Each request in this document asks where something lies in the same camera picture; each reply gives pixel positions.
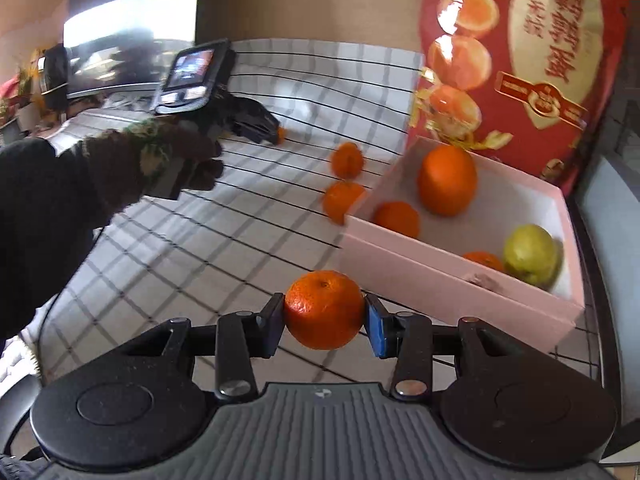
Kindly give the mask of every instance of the black sleeve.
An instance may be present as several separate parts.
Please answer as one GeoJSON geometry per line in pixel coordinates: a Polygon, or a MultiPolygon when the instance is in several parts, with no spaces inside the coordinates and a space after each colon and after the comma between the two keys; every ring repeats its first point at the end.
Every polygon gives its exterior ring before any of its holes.
{"type": "Polygon", "coordinates": [[[44,139],[0,150],[0,341],[62,290],[107,222],[81,143],[57,157],[44,139]]]}

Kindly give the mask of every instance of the person's hand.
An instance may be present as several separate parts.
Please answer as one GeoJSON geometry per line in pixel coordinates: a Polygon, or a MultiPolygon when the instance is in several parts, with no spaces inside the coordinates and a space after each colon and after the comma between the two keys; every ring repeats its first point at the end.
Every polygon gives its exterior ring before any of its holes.
{"type": "Polygon", "coordinates": [[[83,141],[89,172],[108,214],[121,211],[150,192],[172,158],[198,165],[185,188],[212,189],[223,172],[218,142],[185,130],[172,118],[151,118],[122,132],[107,130],[83,141]]]}

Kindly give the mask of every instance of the packaging bag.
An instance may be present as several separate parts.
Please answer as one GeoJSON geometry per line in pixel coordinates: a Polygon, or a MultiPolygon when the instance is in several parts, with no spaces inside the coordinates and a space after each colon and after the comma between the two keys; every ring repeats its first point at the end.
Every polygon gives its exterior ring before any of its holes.
{"type": "Polygon", "coordinates": [[[409,138],[558,184],[606,107],[628,0],[423,0],[409,138]]]}

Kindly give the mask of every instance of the checkered tablecloth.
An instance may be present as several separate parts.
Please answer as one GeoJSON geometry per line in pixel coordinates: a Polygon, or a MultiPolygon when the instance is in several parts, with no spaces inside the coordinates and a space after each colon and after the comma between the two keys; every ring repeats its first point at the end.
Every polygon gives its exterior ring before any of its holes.
{"type": "MultiPolygon", "coordinates": [[[[229,312],[257,311],[302,274],[335,268],[341,230],[320,207],[322,192],[335,181],[327,163],[332,149],[345,140],[359,143],[366,165],[358,181],[366,187],[402,152],[420,54],[307,40],[241,41],[234,47],[239,57],[229,89],[263,102],[286,127],[286,142],[258,146],[224,139],[226,170],[215,189],[184,192],[177,202],[143,198],[117,215],[42,329],[48,378],[164,320],[189,317],[202,325],[229,312]]],[[[51,140],[61,150],[85,134],[92,128],[68,127],[51,140]]],[[[383,303],[393,312],[406,310],[383,303]]],[[[28,329],[32,338],[44,310],[28,329]]],[[[553,352],[594,379],[595,327],[589,306],[553,352]]],[[[434,388],[445,388],[455,379],[452,358],[434,361],[434,388]]],[[[394,365],[393,359],[375,359],[362,334],[337,351],[313,351],[285,332],[275,357],[254,360],[254,371],[258,386],[388,384],[394,365]]],[[[212,388],[213,358],[197,359],[194,381],[212,388]]]]}

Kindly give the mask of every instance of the pink box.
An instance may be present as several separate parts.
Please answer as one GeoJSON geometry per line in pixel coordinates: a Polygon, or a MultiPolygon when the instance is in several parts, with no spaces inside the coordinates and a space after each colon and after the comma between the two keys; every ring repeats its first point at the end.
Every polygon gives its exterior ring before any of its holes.
{"type": "Polygon", "coordinates": [[[584,310],[580,259],[561,191],[472,153],[478,168],[473,202],[455,218],[433,215],[420,203],[416,179],[422,159],[438,145],[417,137],[355,204],[342,239],[340,270],[365,290],[443,322],[476,316],[539,350],[552,350],[584,310]],[[381,203],[395,200],[420,213],[420,240],[369,222],[381,203]],[[460,256],[471,251],[501,256],[511,232],[529,223],[545,228],[564,249],[549,292],[460,256]]]}

